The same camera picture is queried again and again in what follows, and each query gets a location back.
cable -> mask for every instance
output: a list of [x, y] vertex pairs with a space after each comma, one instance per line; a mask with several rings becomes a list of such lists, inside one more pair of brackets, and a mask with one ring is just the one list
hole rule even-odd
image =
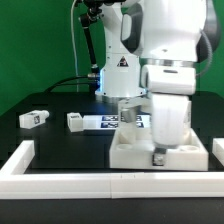
[[45, 93], [50, 93], [54, 88], [58, 86], [76, 86], [76, 85], [90, 85], [90, 84], [97, 84], [97, 82], [80, 82], [80, 83], [66, 83], [66, 84], [57, 84], [54, 86], [51, 86], [50, 88], [46, 89]]
[[203, 76], [209, 70], [209, 68], [211, 67], [212, 60], [213, 60], [213, 50], [212, 50], [211, 42], [210, 42], [207, 34], [203, 30], [201, 30], [201, 35], [204, 38], [204, 41], [205, 41], [205, 44], [206, 44], [206, 47], [207, 47], [208, 59], [207, 59], [207, 64], [206, 64], [205, 68], [201, 72], [199, 72], [196, 75], [196, 77]]
[[44, 92], [50, 92], [52, 89], [55, 88], [55, 86], [60, 85], [64, 82], [68, 82], [68, 81], [72, 81], [72, 80], [78, 80], [78, 79], [87, 79], [88, 76], [77, 76], [77, 77], [70, 77], [70, 78], [66, 78], [66, 79], [62, 79], [61, 81], [56, 82], [55, 84], [53, 84], [52, 86], [48, 87]]
[[77, 6], [78, 0], [74, 0], [72, 7], [71, 7], [71, 35], [72, 35], [72, 46], [73, 46], [73, 53], [74, 53], [74, 59], [75, 59], [75, 74], [76, 77], [79, 75], [78, 71], [78, 58], [77, 58], [77, 49], [76, 49], [76, 43], [75, 43], [75, 34], [74, 34], [74, 9]]

green wall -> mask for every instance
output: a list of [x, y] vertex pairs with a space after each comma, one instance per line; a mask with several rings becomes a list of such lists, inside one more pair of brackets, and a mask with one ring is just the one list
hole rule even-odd
[[[27, 95], [44, 91], [56, 81], [75, 75], [70, 33], [72, 2], [0, 1], [0, 114]], [[224, 1], [214, 0], [214, 3], [224, 30]], [[74, 14], [80, 75], [90, 71], [85, 39], [77, 20], [77, 16], [84, 11], [85, 7], [82, 6]], [[94, 24], [91, 30], [98, 63], [102, 67], [105, 56], [102, 24]], [[223, 52], [222, 41], [209, 73], [198, 80], [198, 89], [224, 96]], [[66, 91], [74, 90], [75, 87], [66, 87]]]

white border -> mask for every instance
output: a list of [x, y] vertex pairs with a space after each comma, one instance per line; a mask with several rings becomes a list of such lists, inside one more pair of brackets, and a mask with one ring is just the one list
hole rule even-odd
[[0, 170], [0, 199], [223, 197], [223, 172], [24, 174], [34, 142], [23, 141]]

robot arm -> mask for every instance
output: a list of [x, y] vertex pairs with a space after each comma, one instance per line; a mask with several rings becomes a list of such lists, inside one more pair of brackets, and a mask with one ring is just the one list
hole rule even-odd
[[[210, 0], [132, 2], [123, 17], [121, 40], [131, 53], [140, 56], [143, 64], [141, 85], [152, 93], [155, 146], [176, 148], [184, 142], [188, 132], [190, 101], [187, 95], [194, 94], [196, 86], [193, 65], [199, 60], [197, 46], [211, 18], [208, 12], [215, 15], [214, 7], [212, 10]], [[218, 29], [213, 36], [216, 41], [210, 48], [217, 47]]]

black tabletop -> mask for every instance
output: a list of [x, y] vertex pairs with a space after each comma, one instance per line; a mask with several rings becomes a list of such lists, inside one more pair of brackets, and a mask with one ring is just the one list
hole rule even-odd
[[[19, 115], [33, 110], [48, 110], [50, 117], [37, 128], [20, 129]], [[70, 112], [111, 115], [117, 107], [88, 93], [28, 96], [0, 117], [0, 166], [32, 139], [36, 155], [26, 173], [119, 172], [108, 162], [114, 131], [71, 133]], [[224, 137], [224, 99], [209, 92], [192, 96], [192, 127], [210, 152], [209, 171], [223, 171], [211, 150], [213, 138]], [[223, 209], [223, 198], [0, 200], [0, 223], [222, 223]]]

